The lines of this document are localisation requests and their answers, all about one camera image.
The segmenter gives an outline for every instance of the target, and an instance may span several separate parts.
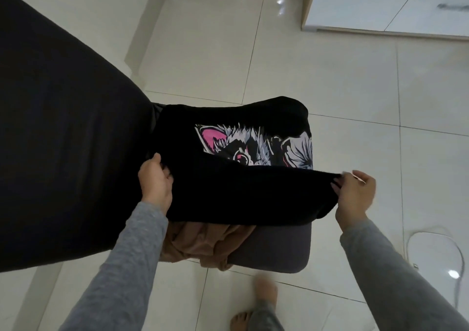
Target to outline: pant leg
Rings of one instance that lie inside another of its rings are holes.
[[[260,300],[252,312],[248,331],[284,331],[271,303]]]

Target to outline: foot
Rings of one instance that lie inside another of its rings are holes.
[[[244,312],[233,316],[230,322],[230,331],[247,331],[251,313]]]
[[[266,300],[273,305],[277,306],[277,286],[274,281],[266,274],[259,274],[254,279],[254,292],[257,300]]]

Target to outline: gray long-sleeve shirt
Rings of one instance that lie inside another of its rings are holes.
[[[166,229],[167,219],[155,206],[139,203],[60,330],[141,330]],[[402,259],[373,222],[347,229],[341,244],[381,331],[469,331],[466,320]]]

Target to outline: brown cloth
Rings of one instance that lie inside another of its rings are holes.
[[[202,267],[228,270],[228,256],[254,231],[255,226],[205,222],[169,222],[160,261],[197,258]]]

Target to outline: hand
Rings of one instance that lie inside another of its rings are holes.
[[[353,170],[352,173],[344,172],[340,178],[334,179],[337,185],[331,183],[339,197],[335,219],[342,231],[367,218],[366,210],[372,205],[376,192],[374,178],[360,170]]]
[[[163,215],[173,201],[173,176],[168,168],[161,168],[161,155],[155,153],[153,158],[144,162],[138,172],[142,188],[142,201],[160,208]]]

